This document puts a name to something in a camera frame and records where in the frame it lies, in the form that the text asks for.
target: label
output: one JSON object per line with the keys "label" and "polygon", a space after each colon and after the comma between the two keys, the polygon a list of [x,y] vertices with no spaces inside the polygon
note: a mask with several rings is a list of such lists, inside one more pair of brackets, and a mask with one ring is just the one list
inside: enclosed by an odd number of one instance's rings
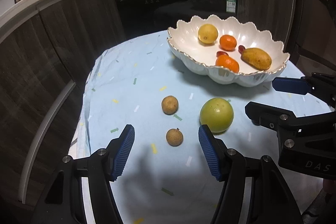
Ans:
{"label": "label", "polygon": [[227,13],[236,12],[236,0],[226,0],[226,12]]}

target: mandarin orange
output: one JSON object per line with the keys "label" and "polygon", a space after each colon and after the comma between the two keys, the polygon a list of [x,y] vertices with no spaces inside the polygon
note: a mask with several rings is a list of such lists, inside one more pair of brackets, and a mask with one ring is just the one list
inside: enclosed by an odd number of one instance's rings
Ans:
{"label": "mandarin orange", "polygon": [[219,44],[223,50],[232,51],[237,46],[237,40],[233,36],[225,34],[220,37]]}
{"label": "mandarin orange", "polygon": [[220,55],[216,60],[216,66],[222,66],[224,68],[228,68],[235,73],[239,72],[239,64],[236,60],[229,57],[228,55]]}

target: white container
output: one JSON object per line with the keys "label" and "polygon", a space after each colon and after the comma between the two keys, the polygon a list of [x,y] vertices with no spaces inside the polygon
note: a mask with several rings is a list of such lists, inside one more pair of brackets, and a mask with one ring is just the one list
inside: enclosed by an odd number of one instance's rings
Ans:
{"label": "white container", "polygon": [[[204,46],[198,40],[198,30],[203,24],[212,24],[218,30],[218,38],[213,45]],[[190,22],[179,20],[176,29],[168,28],[168,44],[173,54],[181,59],[185,66],[199,75],[208,75],[219,84],[237,83],[242,86],[256,86],[262,82],[272,81],[285,69],[289,53],[283,52],[282,41],[274,41],[270,31],[259,31],[253,22],[239,23],[235,17],[226,20],[216,15],[207,19],[193,16]],[[239,72],[234,73],[228,68],[216,66],[216,52],[222,51],[219,39],[223,34],[236,38],[237,47],[228,55],[239,64]],[[266,51],[272,58],[272,65],[268,70],[257,70],[241,60],[238,46],[245,48],[258,47]]]}

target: red grape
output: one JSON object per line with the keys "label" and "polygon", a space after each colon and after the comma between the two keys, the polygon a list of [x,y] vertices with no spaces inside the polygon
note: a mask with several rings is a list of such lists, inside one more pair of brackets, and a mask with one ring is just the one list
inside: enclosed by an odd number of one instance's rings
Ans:
{"label": "red grape", "polygon": [[243,45],[238,46],[238,52],[242,54],[242,52],[245,50],[245,47]]}
{"label": "red grape", "polygon": [[228,55],[226,52],[222,52],[222,51],[218,51],[217,52],[217,54],[216,54],[216,56],[218,57],[218,56],[220,56],[220,55]]}

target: table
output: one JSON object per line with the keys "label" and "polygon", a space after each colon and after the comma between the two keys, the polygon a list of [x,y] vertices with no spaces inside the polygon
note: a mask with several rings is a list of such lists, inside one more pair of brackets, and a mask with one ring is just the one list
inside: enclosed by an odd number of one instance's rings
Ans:
{"label": "table", "polygon": [[[213,97],[229,100],[234,109],[231,127],[217,135],[228,148],[247,157],[269,155],[278,161],[276,133],[251,123],[244,107],[250,102],[292,110],[297,117],[330,109],[310,94],[276,92],[272,84],[245,88],[219,85],[207,76],[190,72],[175,58],[161,31],[126,41],[106,50],[95,63],[85,87],[83,107],[69,154],[89,156],[117,138],[124,126],[135,128],[135,141],[123,175],[111,183],[124,223],[209,223],[223,183],[211,176],[198,141],[199,111]],[[288,62],[285,77],[303,74]],[[179,100],[175,116],[165,115],[161,101]],[[170,128],[179,128],[184,141],[167,144]],[[314,200],[322,179],[280,168],[301,211]],[[251,179],[246,179],[240,223],[246,222]],[[88,223],[94,223],[87,179],[83,196]]]}

